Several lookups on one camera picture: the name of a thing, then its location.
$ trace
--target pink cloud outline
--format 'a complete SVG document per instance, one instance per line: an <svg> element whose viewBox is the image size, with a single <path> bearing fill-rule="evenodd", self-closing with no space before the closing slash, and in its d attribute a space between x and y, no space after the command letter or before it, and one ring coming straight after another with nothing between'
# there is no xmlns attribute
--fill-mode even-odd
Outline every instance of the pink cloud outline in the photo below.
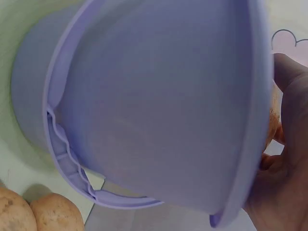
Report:
<svg viewBox="0 0 308 231"><path fill-rule="evenodd" d="M281 29L273 34L271 45L273 53L284 53L308 66L308 39L297 40L292 31Z"/></svg>

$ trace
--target potato skin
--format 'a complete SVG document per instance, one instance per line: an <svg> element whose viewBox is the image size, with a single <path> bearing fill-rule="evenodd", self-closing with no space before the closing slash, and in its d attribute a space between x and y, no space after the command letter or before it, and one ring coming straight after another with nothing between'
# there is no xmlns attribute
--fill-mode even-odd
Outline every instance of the potato skin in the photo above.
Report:
<svg viewBox="0 0 308 231"><path fill-rule="evenodd" d="M30 204L38 231L84 231L79 209L67 198L51 193Z"/></svg>
<svg viewBox="0 0 308 231"><path fill-rule="evenodd" d="M274 84L273 87L273 93L272 93L272 100L271 100L271 109L269 113L269 127L268 127L268 132L267 132L267 138L265 142L265 148L269 145L269 143L272 141L272 139L275 136L276 130L279 125L279 118L280 118L280 112L279 112L279 102L278 102L278 97L279 97L279 90L276 84Z"/></svg>
<svg viewBox="0 0 308 231"><path fill-rule="evenodd" d="M28 203L12 190L0 187L0 231L37 231Z"/></svg>

